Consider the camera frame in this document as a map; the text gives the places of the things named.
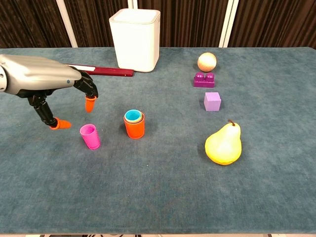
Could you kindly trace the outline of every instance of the purple lego brick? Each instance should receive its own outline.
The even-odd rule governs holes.
[[[214,79],[215,76],[213,73],[206,74],[206,77],[204,77],[203,73],[196,73],[193,81],[193,86],[213,88],[215,86]]]
[[[206,92],[204,105],[206,111],[219,111],[221,106],[221,97],[218,92]]]

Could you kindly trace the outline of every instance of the pear stem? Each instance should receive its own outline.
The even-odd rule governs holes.
[[[233,122],[233,121],[231,121],[230,119],[228,120],[228,122],[231,122],[231,123],[233,124],[233,126],[235,126],[234,122]]]

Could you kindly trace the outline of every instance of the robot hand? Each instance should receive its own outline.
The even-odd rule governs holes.
[[[99,95],[88,73],[43,57],[0,55],[0,92],[28,98],[41,120],[53,130],[69,128],[71,123],[53,117],[46,97],[71,86],[85,93],[85,109],[91,113]]]

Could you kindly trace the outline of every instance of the white bin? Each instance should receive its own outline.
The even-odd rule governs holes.
[[[126,8],[109,21],[118,66],[151,72],[159,58],[160,11]]]

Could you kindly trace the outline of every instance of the white pole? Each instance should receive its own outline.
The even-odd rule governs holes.
[[[134,8],[134,6],[133,6],[133,0],[127,0],[127,4],[128,4],[128,8],[131,8],[131,9]]]
[[[219,47],[226,48],[228,46],[229,39],[235,20],[239,0],[228,0],[227,9],[224,18],[224,24],[222,29],[221,38],[219,40]]]
[[[70,19],[69,19],[69,15],[68,15],[68,11],[67,11],[65,2],[64,2],[64,0],[56,0],[56,2],[57,2],[57,5],[58,5],[58,8],[59,8],[61,17],[63,18],[63,22],[64,22],[64,25],[65,25],[65,28],[66,28],[66,31],[67,31],[67,34],[68,34],[71,46],[73,48],[78,48],[76,37],[75,37],[74,31],[73,31],[73,27],[72,27]]]
[[[137,3],[137,0],[133,0],[133,6],[134,6],[134,9],[138,9],[138,3]]]

